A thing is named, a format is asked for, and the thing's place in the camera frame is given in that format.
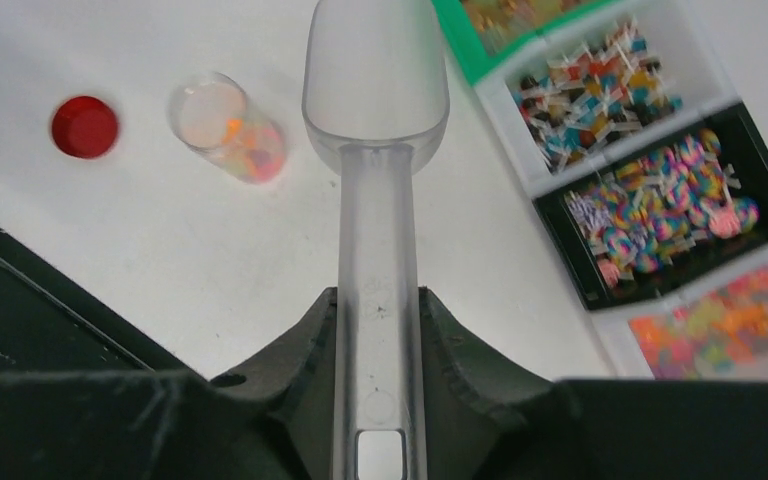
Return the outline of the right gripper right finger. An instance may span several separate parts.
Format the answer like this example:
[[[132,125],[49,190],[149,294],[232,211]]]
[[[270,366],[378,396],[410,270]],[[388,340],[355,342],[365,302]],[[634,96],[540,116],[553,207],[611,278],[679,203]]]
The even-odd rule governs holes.
[[[768,383],[554,382],[419,306],[433,479],[768,479]]]

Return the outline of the clear plastic jar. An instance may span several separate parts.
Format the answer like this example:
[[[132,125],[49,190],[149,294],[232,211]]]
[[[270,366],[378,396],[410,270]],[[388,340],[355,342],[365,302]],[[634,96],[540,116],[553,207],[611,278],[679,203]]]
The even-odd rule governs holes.
[[[283,169],[282,129],[230,77],[206,72],[170,94],[171,131],[189,150],[247,183],[264,184]]]

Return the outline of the clear plastic scoop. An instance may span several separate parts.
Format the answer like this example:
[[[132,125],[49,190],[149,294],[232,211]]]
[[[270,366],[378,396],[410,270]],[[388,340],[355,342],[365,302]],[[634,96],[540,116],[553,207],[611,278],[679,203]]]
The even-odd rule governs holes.
[[[335,479],[428,475],[413,177],[449,113],[430,2],[316,4],[302,114],[341,186]]]

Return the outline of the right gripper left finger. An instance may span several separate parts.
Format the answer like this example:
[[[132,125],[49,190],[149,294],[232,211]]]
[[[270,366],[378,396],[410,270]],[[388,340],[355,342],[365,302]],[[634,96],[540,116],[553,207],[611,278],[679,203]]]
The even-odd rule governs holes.
[[[0,372],[0,479],[325,479],[337,292],[213,379]]]

